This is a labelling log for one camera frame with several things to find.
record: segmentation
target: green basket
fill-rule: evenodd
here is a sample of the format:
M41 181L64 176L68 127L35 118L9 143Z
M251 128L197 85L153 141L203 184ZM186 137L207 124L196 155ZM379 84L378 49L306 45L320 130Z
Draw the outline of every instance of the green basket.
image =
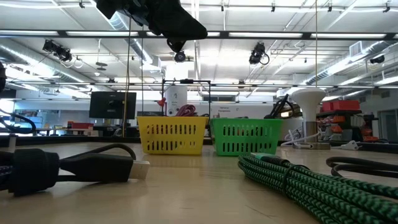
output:
M212 118L211 138L217 155L275 154L282 122L281 119Z

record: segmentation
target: green braided cable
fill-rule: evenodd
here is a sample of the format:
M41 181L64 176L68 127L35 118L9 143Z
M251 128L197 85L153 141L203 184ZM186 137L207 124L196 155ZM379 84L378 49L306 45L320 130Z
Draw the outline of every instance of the green braided cable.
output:
M286 174L294 166L288 161L277 165L240 156L238 166L250 179L276 191L285 191L322 223L398 223L398 204L373 195L396 198L395 188L317 174L302 167L293 167Z

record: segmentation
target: workbench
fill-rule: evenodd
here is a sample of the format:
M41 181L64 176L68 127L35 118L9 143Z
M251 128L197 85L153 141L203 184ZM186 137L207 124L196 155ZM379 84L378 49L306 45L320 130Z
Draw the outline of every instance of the workbench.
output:
M63 158L107 144L110 143L33 147L57 152ZM127 145L133 148L137 159L151 163L146 180L117 184L61 182L45 192L18 198L3 191L0 223L318 223L282 194L245 178L238 168L238 158L218 157L213 146L204 146L201 156L155 156L143 154L140 144ZM108 153L127 156L120 149ZM277 155L322 174L330 174L325 159L331 156L398 164L397 154L365 151L283 148L277 150ZM398 187L396 179L341 173L349 178Z

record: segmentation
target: white lamp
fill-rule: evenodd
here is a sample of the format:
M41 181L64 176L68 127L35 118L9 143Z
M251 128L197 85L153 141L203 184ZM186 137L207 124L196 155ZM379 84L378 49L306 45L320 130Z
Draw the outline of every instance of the white lamp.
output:
M292 93L291 98L303 111L304 136L312 136L318 132L317 106L326 96L326 92L319 88L305 88ZM317 142L317 137L307 139L306 142Z

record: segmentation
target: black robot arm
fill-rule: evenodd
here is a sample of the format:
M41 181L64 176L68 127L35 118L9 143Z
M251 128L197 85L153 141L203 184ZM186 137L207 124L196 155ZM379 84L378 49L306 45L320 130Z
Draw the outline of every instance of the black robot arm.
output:
M207 37L206 28L194 19L180 0L97 0L97 8L108 19L118 11L155 35L163 34L174 52L180 52L187 40Z
M4 68L4 66L2 65L2 63L0 62L0 93L5 89L6 87L6 69Z

